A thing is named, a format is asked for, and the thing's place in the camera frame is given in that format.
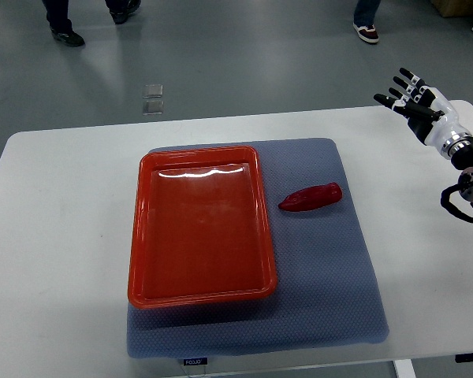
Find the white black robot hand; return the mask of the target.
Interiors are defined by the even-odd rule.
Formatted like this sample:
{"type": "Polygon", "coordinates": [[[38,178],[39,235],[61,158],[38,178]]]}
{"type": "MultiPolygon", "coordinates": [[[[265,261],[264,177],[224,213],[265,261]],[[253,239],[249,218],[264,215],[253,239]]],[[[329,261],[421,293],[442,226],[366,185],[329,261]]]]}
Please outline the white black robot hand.
{"type": "Polygon", "coordinates": [[[446,159],[465,147],[473,146],[473,135],[460,123],[452,103],[415,73],[401,68],[393,78],[397,87],[374,100],[407,120],[409,129],[425,146],[431,146],[446,159]]]}

